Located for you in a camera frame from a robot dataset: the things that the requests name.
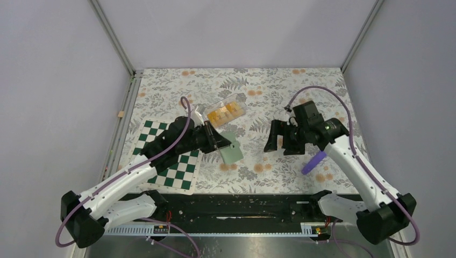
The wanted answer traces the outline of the green card holder wallet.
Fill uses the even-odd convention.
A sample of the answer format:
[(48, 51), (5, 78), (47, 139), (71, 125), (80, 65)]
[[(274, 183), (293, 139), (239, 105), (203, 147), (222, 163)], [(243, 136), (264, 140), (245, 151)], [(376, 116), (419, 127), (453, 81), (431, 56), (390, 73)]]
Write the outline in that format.
[(219, 149), (223, 162), (231, 165), (242, 160), (244, 156), (240, 149), (240, 143), (237, 140), (236, 135), (232, 132), (222, 132), (221, 136), (231, 142), (228, 146)]

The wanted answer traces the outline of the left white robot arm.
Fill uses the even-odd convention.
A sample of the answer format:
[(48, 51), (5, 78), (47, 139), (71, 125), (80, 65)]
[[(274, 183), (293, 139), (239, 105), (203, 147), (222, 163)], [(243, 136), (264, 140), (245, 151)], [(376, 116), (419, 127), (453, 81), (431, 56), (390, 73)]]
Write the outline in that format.
[(67, 230), (79, 248), (91, 246), (105, 231), (129, 221), (150, 218), (159, 221), (167, 213), (168, 202), (156, 190), (130, 200), (121, 200), (131, 189), (175, 165), (182, 154), (200, 151), (204, 154), (230, 148), (233, 141), (224, 137), (208, 122), (197, 123), (190, 117), (177, 117), (166, 130), (148, 142), (125, 168), (76, 194), (69, 191), (61, 198), (62, 221), (55, 244)]

